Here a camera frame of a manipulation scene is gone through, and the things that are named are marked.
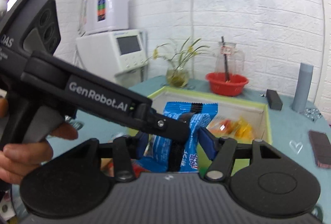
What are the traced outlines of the bare left hand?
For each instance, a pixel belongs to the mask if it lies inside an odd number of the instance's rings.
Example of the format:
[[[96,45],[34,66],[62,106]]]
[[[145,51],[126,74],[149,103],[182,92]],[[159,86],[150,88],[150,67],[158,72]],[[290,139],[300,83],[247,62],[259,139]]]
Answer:
[[[6,116],[7,110],[8,101],[1,97],[1,117]],[[63,123],[51,135],[75,140],[78,132],[70,124]],[[1,180],[9,184],[20,184],[28,173],[38,168],[42,162],[50,161],[52,157],[53,149],[46,140],[29,144],[7,144],[1,151]]]

